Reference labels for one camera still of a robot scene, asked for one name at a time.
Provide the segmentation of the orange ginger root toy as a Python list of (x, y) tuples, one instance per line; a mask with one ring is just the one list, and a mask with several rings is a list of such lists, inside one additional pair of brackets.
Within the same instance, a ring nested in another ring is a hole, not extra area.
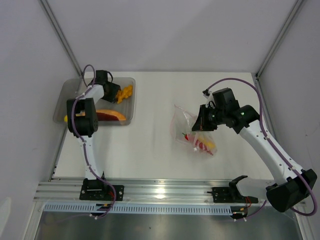
[(133, 85), (128, 85), (124, 89), (121, 89), (117, 92), (116, 95), (116, 102), (120, 104), (123, 102), (124, 99), (128, 99), (133, 94)]

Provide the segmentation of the clear pink zip top bag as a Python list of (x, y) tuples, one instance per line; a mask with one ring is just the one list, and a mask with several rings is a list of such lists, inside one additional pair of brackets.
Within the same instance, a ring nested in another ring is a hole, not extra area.
[(213, 142), (215, 143), (213, 135), (210, 132), (192, 131), (192, 127), (195, 124), (196, 119), (197, 118), (194, 114), (188, 112), (187, 110), (183, 109), (180, 106), (174, 105), (174, 113), (170, 123), (170, 134), (175, 141), (187, 146), (188, 149), (193, 151), (194, 153), (214, 156), (217, 153), (217, 146), (216, 146), (215, 154), (209, 155), (205, 152), (194, 151), (192, 145), (185, 140), (184, 134), (197, 134), (197, 135), (204, 135), (205, 137), (213, 140)]

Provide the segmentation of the grey translucent plastic tray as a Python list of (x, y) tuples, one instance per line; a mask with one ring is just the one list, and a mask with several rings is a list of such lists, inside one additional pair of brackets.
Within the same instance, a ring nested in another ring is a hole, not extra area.
[[(132, 77), (114, 77), (113, 82), (119, 85), (122, 89), (132, 85), (132, 96), (124, 99), (121, 103), (111, 103), (106, 100), (100, 99), (95, 108), (113, 110), (125, 116), (125, 121), (100, 121), (100, 126), (127, 126), (131, 123), (134, 116), (135, 109), (135, 91), (136, 81)], [(53, 121), (58, 124), (64, 124), (64, 117), (67, 115), (66, 102), (68, 99), (74, 99), (81, 95), (86, 90), (83, 81), (78, 78), (68, 79), (61, 89), (56, 108), (53, 114)]]

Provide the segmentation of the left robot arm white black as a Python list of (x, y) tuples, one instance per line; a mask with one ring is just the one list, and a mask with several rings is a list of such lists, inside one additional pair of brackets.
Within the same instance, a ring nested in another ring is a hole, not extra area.
[(85, 179), (80, 198), (85, 195), (103, 200), (110, 195), (116, 199), (117, 191), (105, 178), (95, 153), (95, 138), (99, 128), (96, 103), (99, 100), (114, 101), (121, 87), (109, 80), (113, 75), (107, 70), (96, 70), (86, 90), (75, 98), (66, 101), (66, 123), (70, 133), (76, 137), (84, 159)]

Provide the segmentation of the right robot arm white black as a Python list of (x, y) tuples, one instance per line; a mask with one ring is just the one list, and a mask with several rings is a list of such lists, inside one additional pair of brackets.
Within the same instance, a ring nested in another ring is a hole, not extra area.
[(312, 194), (318, 178), (312, 170), (296, 163), (264, 128), (261, 114), (250, 105), (241, 107), (232, 89), (203, 91), (206, 104), (199, 107), (192, 127), (194, 132), (210, 132), (225, 125), (246, 140), (262, 159), (272, 175), (271, 180), (246, 175), (229, 182), (228, 196), (234, 202), (245, 197), (269, 201), (278, 212), (292, 209)]

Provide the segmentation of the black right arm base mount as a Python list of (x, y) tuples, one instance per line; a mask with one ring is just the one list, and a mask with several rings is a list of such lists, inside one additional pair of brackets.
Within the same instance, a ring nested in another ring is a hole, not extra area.
[(232, 187), (212, 187), (211, 191), (207, 193), (212, 195), (214, 203), (257, 204), (259, 202), (258, 198), (243, 196), (237, 189)]

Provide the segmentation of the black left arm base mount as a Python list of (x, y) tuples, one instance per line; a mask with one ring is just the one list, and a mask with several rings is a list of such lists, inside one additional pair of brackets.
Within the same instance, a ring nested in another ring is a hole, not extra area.
[(124, 196), (123, 185), (113, 185), (114, 190), (108, 185), (81, 187), (79, 199), (82, 201), (122, 201)]

